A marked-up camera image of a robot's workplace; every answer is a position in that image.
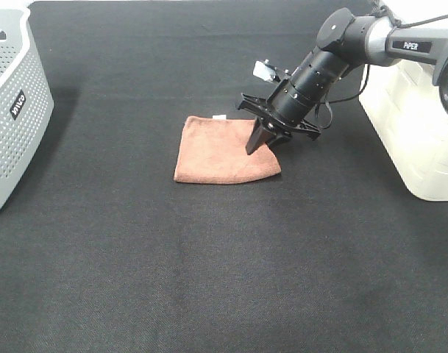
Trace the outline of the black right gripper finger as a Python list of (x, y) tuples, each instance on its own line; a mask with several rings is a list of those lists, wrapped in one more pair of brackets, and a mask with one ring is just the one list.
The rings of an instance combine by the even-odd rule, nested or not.
[(245, 150), (247, 155), (256, 152), (263, 144), (271, 138), (271, 131), (267, 129), (263, 119), (256, 118), (252, 133), (246, 143)]
[(292, 139), (290, 132), (278, 132), (269, 140), (269, 148), (275, 148), (281, 144), (288, 143)]

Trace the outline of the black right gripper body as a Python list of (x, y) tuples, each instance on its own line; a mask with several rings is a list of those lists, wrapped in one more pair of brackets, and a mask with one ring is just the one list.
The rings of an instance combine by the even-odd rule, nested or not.
[(300, 122), (288, 123), (282, 119), (282, 116), (267, 102), (266, 99), (246, 95), (244, 93), (240, 96), (240, 101), (237, 103), (238, 110), (245, 110), (255, 116), (252, 133), (249, 140), (255, 138), (258, 134), (259, 128), (264, 128), (273, 135), (272, 140), (276, 138), (278, 133), (282, 133), (289, 138), (292, 133), (299, 133), (307, 135), (311, 140), (316, 140), (320, 134), (320, 129), (302, 119)]

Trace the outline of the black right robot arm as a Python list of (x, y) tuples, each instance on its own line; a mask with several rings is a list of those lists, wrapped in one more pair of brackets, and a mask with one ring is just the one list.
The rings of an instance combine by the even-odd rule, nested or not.
[(448, 113), (448, 28), (428, 25), (428, 20), (403, 24), (387, 6), (363, 16), (343, 7), (322, 24), (315, 47), (293, 72), (257, 61), (254, 76), (276, 88), (266, 99), (241, 97), (238, 109), (256, 117), (246, 153), (288, 142), (294, 133), (315, 140), (321, 127), (306, 121), (306, 115), (321, 105), (329, 107), (331, 86), (361, 65), (388, 67), (398, 60), (433, 65), (433, 85)]

